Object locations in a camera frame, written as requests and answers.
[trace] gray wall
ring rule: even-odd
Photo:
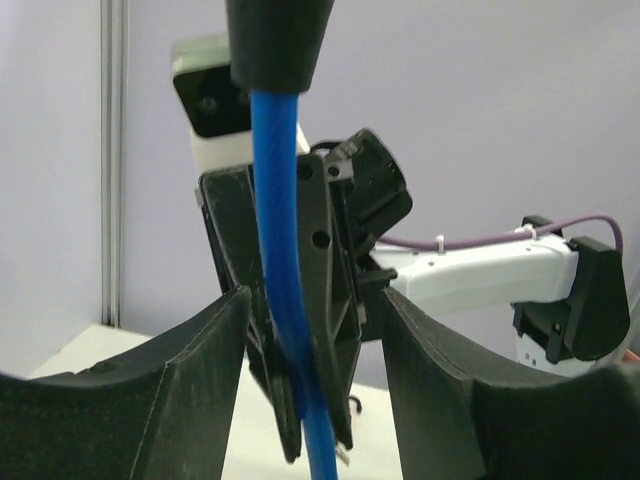
[[[100,322],[100,2],[0,2],[0,370]]]
[[[614,215],[640,261],[640,4],[633,0],[337,0],[301,122],[309,139],[373,128],[415,208],[394,234],[495,233],[523,214]],[[126,115],[123,322],[158,333],[218,295],[172,42],[225,28],[222,1],[135,0]],[[601,226],[575,229],[610,240]],[[506,306],[442,321],[512,357]],[[378,346],[358,380],[383,385]]]

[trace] blue cable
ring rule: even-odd
[[[311,478],[337,480],[335,437],[313,362],[300,278],[297,116],[297,94],[251,93],[258,234],[267,299],[291,373]]]

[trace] purple cable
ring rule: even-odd
[[[515,242],[518,240],[529,240],[534,236],[547,235],[549,233],[562,230],[563,228],[571,227],[579,223],[591,222],[594,220],[603,221],[609,224],[613,231],[613,237],[615,239],[616,250],[622,253],[623,241],[622,230],[620,225],[610,215],[584,215],[582,217],[576,217],[562,222],[554,222],[543,227],[535,228],[535,233],[528,230],[515,231],[510,233],[503,233],[501,235],[493,235],[490,237],[481,237],[471,240],[444,242],[444,250],[464,250],[466,248],[486,247],[488,245],[499,245],[501,243]],[[392,237],[380,238],[380,243],[387,245],[393,245],[396,247],[408,248],[410,250],[418,250],[421,252],[437,252],[441,245],[438,242],[419,242],[413,240],[404,240]]]

